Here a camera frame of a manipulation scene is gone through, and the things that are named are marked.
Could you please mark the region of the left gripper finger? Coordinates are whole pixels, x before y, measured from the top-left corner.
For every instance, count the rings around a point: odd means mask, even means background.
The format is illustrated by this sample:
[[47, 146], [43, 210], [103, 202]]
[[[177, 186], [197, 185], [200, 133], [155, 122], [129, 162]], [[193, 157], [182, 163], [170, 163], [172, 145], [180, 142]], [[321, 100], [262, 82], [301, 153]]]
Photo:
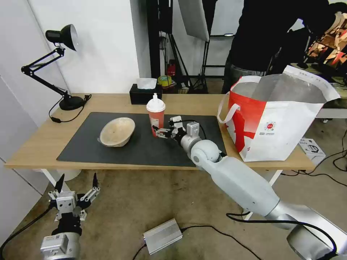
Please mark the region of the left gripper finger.
[[99, 182], [97, 178], [97, 173], [94, 173], [92, 188], [83, 195], [78, 194], [78, 202], [92, 203], [96, 199], [99, 193], [100, 193], [100, 187], [99, 187]]
[[56, 182], [56, 184], [54, 186], [54, 190], [48, 192], [49, 202], [53, 202], [53, 201], [56, 201], [57, 199], [62, 198], [61, 192], [62, 192], [62, 188], [63, 188], [64, 178], [65, 178], [65, 174], [62, 174], [62, 176]]

